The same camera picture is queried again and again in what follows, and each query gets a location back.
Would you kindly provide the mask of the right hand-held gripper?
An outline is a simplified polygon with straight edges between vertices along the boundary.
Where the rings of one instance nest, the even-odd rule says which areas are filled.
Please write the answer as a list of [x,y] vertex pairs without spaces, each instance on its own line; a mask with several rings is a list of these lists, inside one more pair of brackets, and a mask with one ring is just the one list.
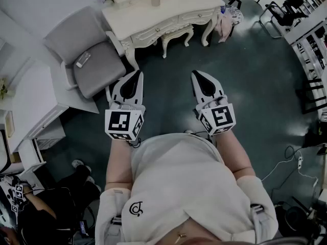
[[191,73],[191,82],[194,97],[198,105],[197,119],[203,124],[209,136],[217,135],[231,130],[236,125],[233,105],[203,109],[208,99],[216,99],[224,94],[220,82],[206,72],[194,70]]

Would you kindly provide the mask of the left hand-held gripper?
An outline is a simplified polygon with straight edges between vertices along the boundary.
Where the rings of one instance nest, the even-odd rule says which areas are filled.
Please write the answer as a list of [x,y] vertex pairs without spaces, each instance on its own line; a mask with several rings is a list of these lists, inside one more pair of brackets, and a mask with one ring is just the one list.
[[134,106],[136,110],[105,110],[105,133],[113,140],[135,141],[144,124],[144,74],[133,71],[122,77],[114,86],[108,104],[113,101]]

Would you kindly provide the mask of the person's right hand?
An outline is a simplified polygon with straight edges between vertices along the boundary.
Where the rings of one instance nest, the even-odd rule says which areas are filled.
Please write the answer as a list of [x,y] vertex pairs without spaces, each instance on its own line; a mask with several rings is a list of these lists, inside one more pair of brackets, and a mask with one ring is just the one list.
[[213,108],[213,107],[218,107],[221,105],[228,105],[228,100],[227,100],[227,96],[223,95],[219,98],[214,99],[213,101],[205,104],[203,106],[203,109],[208,109],[208,108]]

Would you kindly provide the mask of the person's left hand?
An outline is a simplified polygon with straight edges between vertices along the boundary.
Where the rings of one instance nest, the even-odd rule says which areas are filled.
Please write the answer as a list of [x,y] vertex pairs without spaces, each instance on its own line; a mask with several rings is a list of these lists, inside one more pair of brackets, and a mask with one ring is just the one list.
[[113,101],[109,104],[110,110],[126,110],[126,111],[132,111],[136,110],[134,106],[131,106],[129,104],[120,103],[118,101]]

